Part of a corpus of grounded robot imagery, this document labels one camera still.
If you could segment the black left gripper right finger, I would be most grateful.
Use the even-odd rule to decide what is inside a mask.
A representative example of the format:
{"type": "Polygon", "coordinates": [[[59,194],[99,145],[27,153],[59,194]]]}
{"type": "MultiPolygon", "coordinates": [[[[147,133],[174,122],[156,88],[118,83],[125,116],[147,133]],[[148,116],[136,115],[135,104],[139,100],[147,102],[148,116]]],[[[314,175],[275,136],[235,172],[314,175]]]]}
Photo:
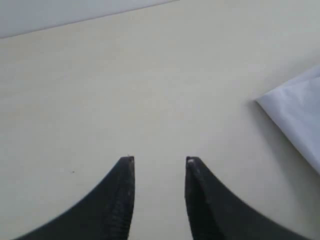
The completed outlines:
{"type": "Polygon", "coordinates": [[[194,240],[303,240],[243,202],[196,156],[185,163],[184,198],[194,240]]]}

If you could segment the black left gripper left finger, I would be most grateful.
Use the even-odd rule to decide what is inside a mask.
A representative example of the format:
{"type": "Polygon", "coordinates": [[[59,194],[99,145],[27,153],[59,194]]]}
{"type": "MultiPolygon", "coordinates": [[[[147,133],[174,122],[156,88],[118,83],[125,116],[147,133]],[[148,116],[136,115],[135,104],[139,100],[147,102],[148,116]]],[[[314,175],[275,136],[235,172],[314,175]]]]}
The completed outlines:
{"type": "Polygon", "coordinates": [[[127,240],[135,204],[135,158],[121,157],[83,199],[21,240],[127,240]]]}

